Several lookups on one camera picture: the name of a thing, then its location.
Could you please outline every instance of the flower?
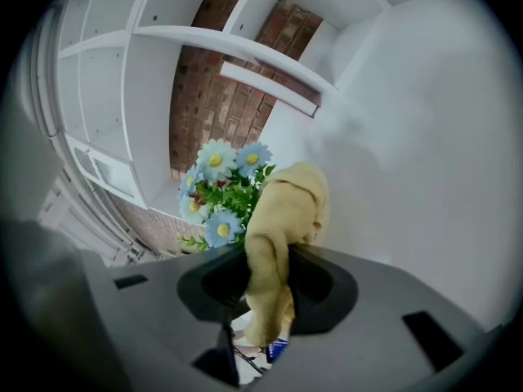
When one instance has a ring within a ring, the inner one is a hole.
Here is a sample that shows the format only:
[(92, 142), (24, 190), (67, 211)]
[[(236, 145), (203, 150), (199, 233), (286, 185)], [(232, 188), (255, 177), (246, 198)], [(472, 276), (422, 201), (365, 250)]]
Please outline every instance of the flower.
[(269, 151), (269, 147), (262, 145), (261, 142), (244, 146), (238, 152), (239, 174), (243, 177), (252, 176), (256, 169), (266, 165), (271, 157), (272, 153)]
[(236, 165), (236, 150), (229, 142), (223, 139), (210, 140), (198, 151), (196, 164), (202, 167), (203, 177), (209, 183), (216, 183), (231, 176), (230, 170), (238, 168)]
[(242, 234), (242, 220), (235, 212), (223, 210), (212, 214), (206, 222), (205, 240), (209, 247), (223, 247), (235, 240), (237, 234)]
[(184, 197), (180, 203), (181, 217), (190, 224), (201, 225), (209, 216), (211, 207), (201, 205), (189, 196)]
[(178, 200), (181, 202), (183, 198), (192, 195), (196, 191), (196, 183), (199, 183), (202, 180), (202, 168), (196, 166), (191, 167), (181, 181), (180, 189), (178, 191)]

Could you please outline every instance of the yellow flower center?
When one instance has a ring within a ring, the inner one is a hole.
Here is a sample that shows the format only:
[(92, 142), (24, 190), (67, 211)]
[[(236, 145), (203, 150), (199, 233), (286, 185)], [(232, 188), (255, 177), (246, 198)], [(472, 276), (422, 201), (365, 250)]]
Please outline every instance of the yellow flower center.
[(223, 161), (223, 157), (221, 155), (214, 154), (211, 156), (211, 159), (209, 160), (209, 166), (218, 167), (222, 161)]
[(220, 235), (220, 237), (226, 237), (227, 235), (229, 235), (228, 224), (221, 224), (220, 226), (218, 226), (218, 235)]
[(199, 205), (193, 200), (189, 203), (189, 209), (191, 212), (197, 212), (199, 210)]
[(247, 156), (247, 164), (249, 166), (252, 166), (253, 164), (256, 164), (260, 158), (256, 154), (250, 154)]

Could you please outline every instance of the white flower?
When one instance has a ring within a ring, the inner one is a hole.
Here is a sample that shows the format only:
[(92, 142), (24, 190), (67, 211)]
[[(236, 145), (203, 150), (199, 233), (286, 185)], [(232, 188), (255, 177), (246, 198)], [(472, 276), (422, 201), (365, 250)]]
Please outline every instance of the white flower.
[(203, 177), (209, 183), (216, 183), (230, 177), (230, 171), (238, 168), (236, 150), (223, 139), (210, 140), (198, 151), (196, 164), (202, 168)]
[(211, 207), (209, 205), (199, 205), (193, 198), (184, 197), (180, 203), (181, 217), (193, 225), (201, 225), (209, 218)]

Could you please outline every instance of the flower bouquet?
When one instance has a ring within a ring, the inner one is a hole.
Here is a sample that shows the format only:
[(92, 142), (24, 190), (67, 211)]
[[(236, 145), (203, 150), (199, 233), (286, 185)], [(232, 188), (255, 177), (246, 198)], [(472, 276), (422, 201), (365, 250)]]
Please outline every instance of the flower bouquet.
[(178, 240), (198, 251), (243, 242), (262, 183), (276, 167), (267, 165), (271, 156), (261, 143), (239, 151), (222, 139), (205, 144), (178, 193), (182, 218), (205, 225), (205, 235)]

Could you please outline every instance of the yellow towel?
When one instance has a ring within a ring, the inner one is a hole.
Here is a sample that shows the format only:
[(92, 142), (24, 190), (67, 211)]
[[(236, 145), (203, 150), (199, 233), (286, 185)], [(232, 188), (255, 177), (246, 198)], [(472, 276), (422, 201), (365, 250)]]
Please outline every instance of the yellow towel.
[(253, 345), (266, 346), (293, 318), (287, 285), (288, 245), (312, 243), (329, 203), (327, 179), (314, 164), (295, 163), (269, 176), (249, 221), (245, 251), (251, 270), (246, 291), (253, 318), (244, 330)]

